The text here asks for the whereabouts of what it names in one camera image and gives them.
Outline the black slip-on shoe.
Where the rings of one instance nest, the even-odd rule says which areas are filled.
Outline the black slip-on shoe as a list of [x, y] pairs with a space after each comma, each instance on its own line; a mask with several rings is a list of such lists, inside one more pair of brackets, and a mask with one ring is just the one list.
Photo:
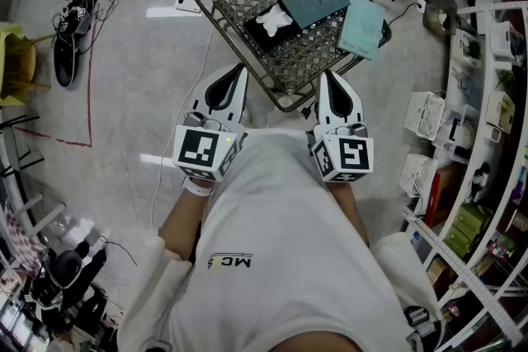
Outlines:
[[77, 41], [72, 35], [58, 35], [53, 50], [57, 81], [61, 87], [70, 87], [78, 67]]

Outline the person's left forearm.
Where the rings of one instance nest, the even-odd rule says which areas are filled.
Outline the person's left forearm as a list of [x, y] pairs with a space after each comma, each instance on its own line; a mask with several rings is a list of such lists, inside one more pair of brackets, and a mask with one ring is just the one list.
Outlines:
[[188, 260], [191, 256], [208, 200], [205, 196], [184, 189], [158, 230], [158, 235], [164, 240], [165, 248], [178, 254], [183, 260]]

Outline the white wristband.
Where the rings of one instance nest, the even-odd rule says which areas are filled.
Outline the white wristband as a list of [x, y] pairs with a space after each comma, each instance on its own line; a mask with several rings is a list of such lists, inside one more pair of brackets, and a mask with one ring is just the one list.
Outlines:
[[191, 192], [193, 195], [197, 195], [200, 197], [209, 197], [214, 190], [213, 185], [211, 186], [199, 185], [192, 178], [188, 176], [186, 176], [184, 181], [182, 182], [182, 187], [185, 190], [188, 190], [189, 192]]

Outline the white shelf rack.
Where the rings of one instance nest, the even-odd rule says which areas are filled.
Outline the white shelf rack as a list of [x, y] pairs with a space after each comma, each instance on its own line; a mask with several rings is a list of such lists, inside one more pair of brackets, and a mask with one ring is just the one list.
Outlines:
[[[452, 207], [433, 228], [424, 218], [430, 189], [405, 211], [407, 231], [422, 253], [443, 332], [435, 352], [528, 352], [528, 1], [466, 7], [450, 42], [437, 169], [454, 164]], [[514, 59], [495, 56], [490, 25], [511, 22]], [[511, 133], [486, 121], [488, 97], [506, 92], [515, 104]], [[444, 238], [459, 207], [480, 204], [492, 217], [460, 259]]]

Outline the yellow chair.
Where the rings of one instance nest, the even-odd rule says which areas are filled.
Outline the yellow chair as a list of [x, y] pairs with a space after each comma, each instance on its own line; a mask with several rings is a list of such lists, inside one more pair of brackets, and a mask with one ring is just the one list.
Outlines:
[[35, 45], [52, 37], [29, 39], [20, 26], [0, 21], [0, 107], [23, 106], [29, 90], [51, 88], [35, 81]]

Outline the teal notebook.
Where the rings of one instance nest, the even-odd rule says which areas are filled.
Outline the teal notebook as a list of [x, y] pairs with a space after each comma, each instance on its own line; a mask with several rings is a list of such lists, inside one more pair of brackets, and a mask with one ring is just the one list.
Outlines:
[[382, 38], [385, 10], [370, 0], [350, 0], [337, 47], [372, 61]]

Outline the person's right forearm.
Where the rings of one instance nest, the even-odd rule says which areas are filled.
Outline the person's right forearm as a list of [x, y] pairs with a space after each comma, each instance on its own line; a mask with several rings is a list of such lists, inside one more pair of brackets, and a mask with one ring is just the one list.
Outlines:
[[370, 243], [367, 232], [365, 230], [361, 216], [358, 213], [351, 184], [348, 182], [329, 183], [328, 189], [363, 242], [369, 246]]

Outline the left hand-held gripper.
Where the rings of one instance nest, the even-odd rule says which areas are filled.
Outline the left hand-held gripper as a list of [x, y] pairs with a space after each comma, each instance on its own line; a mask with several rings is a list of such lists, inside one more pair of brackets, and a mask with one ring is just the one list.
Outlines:
[[[248, 70], [242, 63], [218, 69], [202, 80], [191, 99], [184, 124], [175, 131], [172, 161], [189, 177], [221, 181], [241, 151], [246, 129], [242, 119], [248, 89]], [[234, 122], [230, 126], [206, 117], [214, 114]]]

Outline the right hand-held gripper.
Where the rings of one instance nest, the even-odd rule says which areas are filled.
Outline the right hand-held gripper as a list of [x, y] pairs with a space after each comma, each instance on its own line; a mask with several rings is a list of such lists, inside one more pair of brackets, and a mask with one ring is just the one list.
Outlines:
[[307, 131], [310, 155], [324, 182], [352, 182], [374, 170], [374, 140], [354, 88], [333, 71], [318, 80], [318, 122]]

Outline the black metal stand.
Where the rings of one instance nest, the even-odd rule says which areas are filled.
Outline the black metal stand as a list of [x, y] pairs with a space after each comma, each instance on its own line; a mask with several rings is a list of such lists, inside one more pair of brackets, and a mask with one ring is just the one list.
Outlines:
[[31, 155], [31, 150], [28, 150], [24, 154], [20, 154], [18, 151], [17, 140], [14, 134], [14, 127], [19, 124], [30, 122], [32, 120], [38, 120], [38, 115], [20, 115], [16, 118], [5, 120], [0, 123], [0, 134], [3, 136], [3, 141], [7, 153], [8, 165], [0, 172], [2, 178], [12, 176], [21, 170], [32, 167], [35, 164], [43, 162], [43, 157], [36, 158], [30, 162], [26, 159]]

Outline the person's white t-shirt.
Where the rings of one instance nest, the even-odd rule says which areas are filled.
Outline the person's white t-shirt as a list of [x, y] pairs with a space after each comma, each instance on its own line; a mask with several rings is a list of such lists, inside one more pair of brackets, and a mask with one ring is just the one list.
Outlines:
[[404, 315], [434, 290], [408, 237], [367, 246], [302, 141], [260, 130], [207, 197], [188, 260], [157, 235], [119, 352], [425, 352]]

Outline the red cardboard box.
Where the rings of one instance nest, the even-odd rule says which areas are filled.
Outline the red cardboard box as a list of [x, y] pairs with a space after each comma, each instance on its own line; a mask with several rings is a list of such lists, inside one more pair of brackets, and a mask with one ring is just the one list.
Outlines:
[[425, 224], [430, 228], [443, 222], [452, 207], [450, 199], [452, 186], [456, 181], [456, 172], [456, 166], [452, 164], [438, 169], [434, 175], [424, 218]]

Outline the dark teal tissue box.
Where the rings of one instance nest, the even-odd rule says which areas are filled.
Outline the dark teal tissue box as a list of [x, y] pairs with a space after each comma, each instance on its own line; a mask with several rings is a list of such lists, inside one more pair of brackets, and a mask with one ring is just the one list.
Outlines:
[[[279, 4], [293, 22], [289, 26], [280, 28], [275, 36], [269, 37], [263, 26], [256, 23], [256, 17], [268, 12], [275, 4]], [[350, 0], [277, 0], [271, 7], [245, 22], [243, 27], [257, 47], [266, 53], [349, 5]]]

